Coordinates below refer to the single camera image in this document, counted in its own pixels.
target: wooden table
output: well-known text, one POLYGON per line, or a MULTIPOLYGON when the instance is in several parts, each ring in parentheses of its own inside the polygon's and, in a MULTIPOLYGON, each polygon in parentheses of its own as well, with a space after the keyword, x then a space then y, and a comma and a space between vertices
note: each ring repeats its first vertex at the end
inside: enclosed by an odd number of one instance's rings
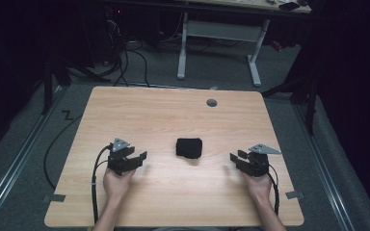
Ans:
MULTIPOLYGON (((259 92, 97 87, 69 151, 45 224, 93 226, 91 177, 98 152, 114 138, 130 141, 136 153, 147 151, 137 169, 116 226, 257 226, 259 215, 244 179, 229 153, 263 143, 279 150, 271 120, 259 92), (218 102, 216 107, 206 104, 218 102), (202 155, 175 155, 178 138, 201 138, 202 155)), ((279 178, 279 217, 301 225, 304 217, 282 155, 269 155, 279 178)), ((97 171, 98 209, 105 201, 97 171)))

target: black cable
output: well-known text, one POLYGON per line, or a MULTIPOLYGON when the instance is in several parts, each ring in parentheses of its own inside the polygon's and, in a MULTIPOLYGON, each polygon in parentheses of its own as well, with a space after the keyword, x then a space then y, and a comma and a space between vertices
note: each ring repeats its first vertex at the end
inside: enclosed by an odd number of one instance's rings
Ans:
POLYGON ((211 40, 208 40, 206 46, 203 47, 202 49, 193 49, 189 45, 187 45, 186 48, 190 51, 202 52, 202 51, 207 50, 210 46, 211 46, 211 40))
POLYGON ((278 195, 278 184, 276 184, 275 180, 273 179, 272 175, 267 172, 267 175, 270 177, 270 180, 273 183, 273 189, 275 190, 275 213, 278 216, 278 206, 279 206, 279 195, 278 195))
POLYGON ((145 59, 145 57, 144 57, 142 54, 140 54, 139 52, 137 52, 137 51, 134 51, 134 50, 127 50, 127 51, 130 51, 130 52, 136 53, 137 55, 141 56, 141 58, 143 58, 143 60, 144 60, 144 64, 145 64, 145 83, 146 83, 146 85, 147 85, 149 88, 151 88, 151 86, 149 85, 149 82, 148 82, 148 80, 147 80, 147 78, 146 78, 147 67, 146 67, 146 59, 145 59))
POLYGON ((100 164, 98 163, 98 161, 100 160, 100 157, 101 155, 103 154, 103 152, 107 149, 111 150, 111 148, 113 148, 113 144, 110 143, 109 145, 103 147, 103 149, 101 149, 101 151, 98 153, 98 156, 97 156, 97 159, 95 160, 95 164, 94 164, 94 168, 92 170, 92 212, 93 212, 93 215, 94 215, 94 223, 96 223, 98 221, 98 210, 97 210, 97 192, 95 190, 95 172, 97 171, 97 168, 105 163, 106 161, 104 162, 101 162, 100 164))
POLYGON ((62 135, 62 133, 69 127, 71 126, 71 124, 73 124, 75 121, 79 120, 83 115, 79 115, 78 117, 76 117, 75 119, 73 119, 73 121, 71 121, 64 129, 62 129, 62 131, 60 131, 60 133, 55 137, 55 139, 50 143, 49 147, 47 148, 46 150, 46 153, 44 154, 44 160, 43 160, 43 170, 44 170, 44 176, 46 177, 46 180, 47 180, 47 183, 49 183, 50 187, 53 189, 53 191, 56 189, 56 187, 54 186, 54 184, 52 183, 52 181, 50 180, 49 178, 49 174, 47 173, 47 167, 46 167, 46 161, 47 161, 47 156, 50 152, 50 149, 52 148, 53 144, 56 142, 56 140, 59 138, 59 136, 62 135))
POLYGON ((121 75, 118 77, 118 79, 116 80, 116 82, 113 84, 113 87, 115 87, 119 83, 119 80, 121 78, 124 80, 125 85, 128 87, 127 81, 125 81, 125 78, 124 78, 124 73, 125 73, 125 71, 127 70, 127 67, 128 67, 127 49, 124 49, 124 54, 125 54, 125 67, 124 67, 124 70, 120 69, 121 70, 121 75))
MULTIPOLYGON (((125 37, 126 37, 127 35, 125 34, 124 36, 121 36, 122 37, 122 41, 125 41, 125 37)), ((125 44, 123 45, 123 46, 121 46, 120 44, 124 44, 124 42, 121 42, 121 43, 119 43, 119 39, 117 39, 117 42, 116 42, 116 44, 114 45, 114 48, 113 48, 113 50, 112 50, 112 53, 111 53, 111 59, 113 59, 113 57, 115 57, 117 54, 119 54, 119 51, 121 51, 122 49, 124 49, 124 47, 125 47, 125 44)), ((119 69, 119 68, 121 68, 121 66, 122 66, 122 60, 121 60, 121 58, 119 57, 119 55, 117 55, 117 61, 116 61, 116 63, 113 65, 113 67, 112 68, 110 68, 109 70, 106 70, 106 71, 104 71, 103 73, 100 73, 100 74, 98 74, 100 77, 104 77, 104 76, 106 76, 106 75, 109 75, 109 74, 111 74, 111 73, 113 73, 113 72, 115 72, 117 69, 119 69)))
POLYGON ((273 172, 274 172, 274 173, 275 173, 275 175, 276 175, 276 183, 277 183, 277 185, 278 185, 278 173, 276 172, 276 170, 275 170, 275 168, 274 168, 273 166, 269 165, 269 167, 271 167, 271 168, 273 169, 273 172))

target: dark background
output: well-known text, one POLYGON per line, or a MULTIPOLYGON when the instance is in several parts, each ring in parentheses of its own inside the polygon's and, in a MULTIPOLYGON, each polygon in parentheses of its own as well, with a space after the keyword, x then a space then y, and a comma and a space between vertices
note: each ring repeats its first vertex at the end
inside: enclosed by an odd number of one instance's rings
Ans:
MULTIPOLYGON (((274 20, 265 43, 303 46, 286 82, 316 78, 330 122, 370 196, 370 1, 310 4, 314 14, 337 20, 314 27, 274 20)), ((49 57, 62 54, 84 66, 109 60, 101 11, 91 9, 98 8, 0 1, 0 139, 41 82, 49 57)), ((175 30, 178 15, 128 10, 130 23, 122 29, 156 46, 159 31, 175 30)))

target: metal bracket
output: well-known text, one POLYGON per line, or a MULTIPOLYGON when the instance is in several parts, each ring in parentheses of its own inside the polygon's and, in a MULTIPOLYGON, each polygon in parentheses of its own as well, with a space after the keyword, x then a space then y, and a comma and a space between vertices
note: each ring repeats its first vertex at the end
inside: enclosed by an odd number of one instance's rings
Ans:
POLYGON ((272 147, 266 146, 265 144, 259 143, 255 146, 249 148, 249 151, 258 153, 258 154, 281 154, 281 152, 275 150, 272 147))
POLYGON ((124 147, 129 146, 130 143, 127 141, 123 141, 122 139, 115 138, 114 139, 114 144, 113 144, 113 152, 117 152, 122 150, 124 147))
POLYGON ((286 196, 287 196, 287 199, 293 199, 293 198, 303 199, 304 198, 304 194, 302 192, 297 192, 297 191, 287 192, 286 196))

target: desk leg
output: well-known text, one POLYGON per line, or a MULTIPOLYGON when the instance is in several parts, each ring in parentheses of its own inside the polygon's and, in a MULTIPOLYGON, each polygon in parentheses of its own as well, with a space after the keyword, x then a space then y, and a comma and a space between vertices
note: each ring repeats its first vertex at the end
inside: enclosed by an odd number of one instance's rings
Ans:
POLYGON ((179 64, 177 78, 183 80, 185 78, 185 66, 186 66, 186 37, 188 32, 188 14, 184 13, 184 22, 182 28, 182 46, 181 52, 179 53, 179 64))
POLYGON ((253 79, 253 84, 256 87, 261 86, 261 81, 259 77, 259 73, 257 72, 257 66, 256 66, 256 59, 257 55, 259 54, 261 44, 263 43, 263 39, 266 36, 267 28, 269 26, 270 20, 265 20, 263 23, 263 26, 259 33, 259 38, 257 40, 256 46, 254 47, 254 52, 252 55, 248 55, 248 62, 249 67, 251 68, 251 77, 253 79))

